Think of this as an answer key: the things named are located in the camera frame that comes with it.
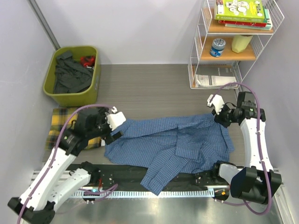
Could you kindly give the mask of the blue checked long sleeve shirt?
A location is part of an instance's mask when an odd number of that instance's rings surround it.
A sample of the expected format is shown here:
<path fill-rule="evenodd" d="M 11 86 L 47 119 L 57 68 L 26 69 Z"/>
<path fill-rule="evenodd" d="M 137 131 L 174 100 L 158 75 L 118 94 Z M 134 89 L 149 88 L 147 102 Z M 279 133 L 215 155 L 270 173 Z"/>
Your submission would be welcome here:
<path fill-rule="evenodd" d="M 122 136 L 105 146 L 112 163 L 147 168 L 141 185 L 155 195 L 179 173 L 210 170 L 229 161 L 234 151 L 228 129 L 212 114 L 158 119 L 128 119 L 117 131 Z"/>

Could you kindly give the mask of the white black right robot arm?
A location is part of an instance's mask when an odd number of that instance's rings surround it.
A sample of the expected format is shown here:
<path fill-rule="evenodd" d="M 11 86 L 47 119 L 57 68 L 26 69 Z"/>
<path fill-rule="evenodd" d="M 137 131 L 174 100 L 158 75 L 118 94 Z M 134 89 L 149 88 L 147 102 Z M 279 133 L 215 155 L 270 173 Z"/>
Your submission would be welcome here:
<path fill-rule="evenodd" d="M 211 179 L 216 184 L 229 184 L 230 195 L 246 202 L 268 204 L 282 184 L 280 174 L 274 172 L 265 140 L 265 112 L 253 93 L 239 92 L 233 108 L 220 95 L 210 95 L 207 106 L 213 108 L 216 123 L 229 127 L 237 123 L 245 146 L 245 165 L 237 166 L 223 161 L 214 164 Z"/>

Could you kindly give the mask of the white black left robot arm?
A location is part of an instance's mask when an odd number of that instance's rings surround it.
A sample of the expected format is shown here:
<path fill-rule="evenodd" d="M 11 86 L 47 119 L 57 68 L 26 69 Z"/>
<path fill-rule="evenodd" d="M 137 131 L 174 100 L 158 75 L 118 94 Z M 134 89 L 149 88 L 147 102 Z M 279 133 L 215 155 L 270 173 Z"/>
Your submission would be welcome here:
<path fill-rule="evenodd" d="M 63 125 L 51 154 L 27 190 L 12 197 L 8 207 L 29 224 L 49 224 L 60 206 L 83 186 L 95 186 L 101 180 L 99 168 L 83 162 L 64 182 L 58 183 L 66 169 L 86 148 L 89 140 L 100 137 L 106 145 L 122 136 L 114 132 L 126 121 L 116 107 L 99 104 L 76 109 Z"/>

